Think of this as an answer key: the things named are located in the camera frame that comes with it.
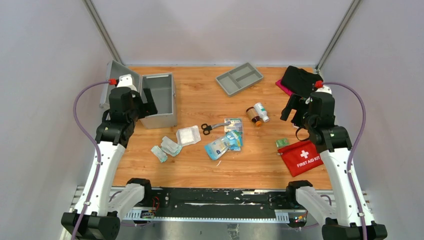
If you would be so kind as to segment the teal white bandage packet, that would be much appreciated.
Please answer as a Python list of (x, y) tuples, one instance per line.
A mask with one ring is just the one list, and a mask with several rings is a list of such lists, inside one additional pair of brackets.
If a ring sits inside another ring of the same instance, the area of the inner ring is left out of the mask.
[(162, 138), (160, 149), (166, 154), (172, 157), (175, 157), (181, 152), (182, 148), (183, 147), (180, 144), (177, 144), (176, 142), (171, 140), (169, 137), (164, 136)]

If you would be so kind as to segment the white gauze packet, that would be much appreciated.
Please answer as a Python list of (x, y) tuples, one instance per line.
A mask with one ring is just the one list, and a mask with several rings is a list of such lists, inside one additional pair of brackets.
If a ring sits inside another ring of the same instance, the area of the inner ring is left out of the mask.
[(199, 127), (197, 125), (191, 127), (180, 128), (176, 132), (177, 143), (183, 147), (193, 145), (201, 141)]

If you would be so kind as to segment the red first aid pouch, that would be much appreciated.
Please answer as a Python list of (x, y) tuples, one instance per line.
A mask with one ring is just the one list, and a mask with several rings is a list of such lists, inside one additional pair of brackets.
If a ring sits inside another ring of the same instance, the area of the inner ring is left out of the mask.
[(324, 164), (315, 145), (310, 140), (282, 147), (278, 149), (278, 153), (292, 177)]

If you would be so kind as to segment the small teal bandage packet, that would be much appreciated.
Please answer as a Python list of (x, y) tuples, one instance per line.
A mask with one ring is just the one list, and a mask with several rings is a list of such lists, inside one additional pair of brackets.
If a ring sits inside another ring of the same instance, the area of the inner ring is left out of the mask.
[(164, 163), (168, 159), (168, 155), (157, 145), (153, 146), (150, 150), (161, 163)]

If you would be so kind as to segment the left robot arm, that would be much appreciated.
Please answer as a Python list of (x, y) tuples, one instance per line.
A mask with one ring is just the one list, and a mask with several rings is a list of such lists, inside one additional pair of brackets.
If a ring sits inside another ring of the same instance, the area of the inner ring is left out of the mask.
[(91, 169), (83, 193), (72, 212), (65, 212), (62, 226), (73, 240), (114, 240), (119, 233), (124, 216), (136, 205), (142, 207), (156, 203), (151, 182), (132, 178), (124, 189), (111, 199), (111, 187), (118, 164), (134, 133), (136, 122), (157, 114), (151, 90), (143, 88), (140, 94), (129, 87), (116, 87), (109, 94), (109, 109), (92, 137), (81, 125), (77, 116), (77, 103), (73, 116), (78, 127), (95, 148)]

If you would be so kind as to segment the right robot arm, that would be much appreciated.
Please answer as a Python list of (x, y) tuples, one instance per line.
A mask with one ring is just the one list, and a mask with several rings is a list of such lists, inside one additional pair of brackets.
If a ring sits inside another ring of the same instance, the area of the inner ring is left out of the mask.
[(386, 226), (375, 222), (367, 207), (353, 164), (354, 146), (348, 131), (335, 124), (335, 99), (331, 93), (312, 92), (309, 98), (293, 94), (281, 112), (300, 129), (307, 130), (329, 175), (336, 206), (332, 207), (306, 180), (292, 181), (285, 195), (292, 209), (304, 207), (321, 227), (325, 240), (384, 240)]

